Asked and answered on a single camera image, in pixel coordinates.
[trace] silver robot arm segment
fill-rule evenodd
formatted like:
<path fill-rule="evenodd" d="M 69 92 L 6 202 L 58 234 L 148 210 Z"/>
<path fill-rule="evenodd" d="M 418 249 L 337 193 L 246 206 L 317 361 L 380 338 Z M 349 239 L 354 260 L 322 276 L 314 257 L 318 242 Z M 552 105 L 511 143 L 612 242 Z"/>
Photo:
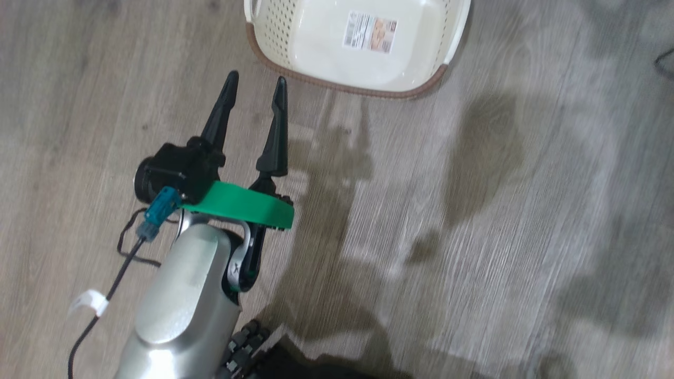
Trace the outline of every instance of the silver robot arm segment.
<path fill-rule="evenodd" d="M 233 244 L 207 224 L 177 238 L 140 305 L 116 379 L 213 377 L 241 312 L 238 295 L 222 287 Z"/>

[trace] basket handle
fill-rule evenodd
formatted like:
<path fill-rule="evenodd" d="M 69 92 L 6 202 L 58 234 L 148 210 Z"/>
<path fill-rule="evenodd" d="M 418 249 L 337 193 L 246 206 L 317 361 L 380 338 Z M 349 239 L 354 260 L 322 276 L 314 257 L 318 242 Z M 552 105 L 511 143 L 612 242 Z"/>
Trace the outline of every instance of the basket handle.
<path fill-rule="evenodd" d="M 454 58 L 456 49 L 459 47 L 459 42 L 461 42 L 461 36 L 466 28 L 466 21 L 470 11 L 470 1 L 471 0 L 463 0 L 461 4 L 459 4 L 461 9 L 459 9 L 458 15 L 456 16 L 456 33 L 454 33 L 454 38 L 452 39 L 447 55 L 445 55 L 445 61 L 443 62 L 446 65 L 450 64 L 452 58 Z"/>
<path fill-rule="evenodd" d="M 262 0 L 243 0 L 243 12 L 246 15 L 246 22 L 253 23 L 253 18 L 257 17 Z"/>

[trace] sticker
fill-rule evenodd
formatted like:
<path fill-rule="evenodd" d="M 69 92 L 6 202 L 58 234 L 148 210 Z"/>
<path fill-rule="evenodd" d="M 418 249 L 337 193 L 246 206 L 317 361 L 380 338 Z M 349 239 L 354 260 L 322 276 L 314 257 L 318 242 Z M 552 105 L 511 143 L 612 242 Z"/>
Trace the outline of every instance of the sticker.
<path fill-rule="evenodd" d="M 103 312 L 105 312 L 105 308 L 108 307 L 108 299 L 95 289 L 84 291 L 70 304 L 68 316 L 80 307 L 89 307 L 96 311 L 96 316 L 101 317 Z"/>
<path fill-rule="evenodd" d="M 346 22 L 343 47 L 391 53 L 397 21 L 351 11 Z"/>

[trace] robotic arm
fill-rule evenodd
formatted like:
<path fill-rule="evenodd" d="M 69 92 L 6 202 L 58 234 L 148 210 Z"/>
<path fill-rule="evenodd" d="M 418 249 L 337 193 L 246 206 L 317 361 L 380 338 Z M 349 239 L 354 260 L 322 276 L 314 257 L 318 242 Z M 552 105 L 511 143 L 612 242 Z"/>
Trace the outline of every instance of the robotic arm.
<path fill-rule="evenodd" d="M 288 229 L 294 209 L 273 177 L 288 173 L 288 94 L 278 79 L 274 120 L 249 189 L 220 181 L 218 168 L 239 75 L 232 71 L 201 136 L 186 146 L 164 144 L 135 174 L 138 200 L 152 203 L 165 188 L 181 201 L 178 235 L 138 309 L 115 378 L 212 378 L 227 362 L 239 318 L 239 294 L 257 279 L 267 229 Z M 209 225 L 240 225 L 243 236 Z M 244 328 L 255 333 L 256 326 Z"/>

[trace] white cable tie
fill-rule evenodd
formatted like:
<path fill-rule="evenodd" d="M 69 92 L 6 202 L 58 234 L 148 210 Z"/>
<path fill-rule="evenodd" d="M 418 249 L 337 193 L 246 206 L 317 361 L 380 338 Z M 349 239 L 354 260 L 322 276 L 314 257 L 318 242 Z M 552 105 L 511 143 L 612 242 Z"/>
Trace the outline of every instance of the white cable tie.
<path fill-rule="evenodd" d="M 68 317 L 70 317 L 76 309 L 81 307 L 89 307 L 96 312 L 97 317 L 101 317 L 108 307 L 108 303 L 108 299 L 106 299 L 102 293 L 95 289 L 88 289 L 70 304 Z"/>

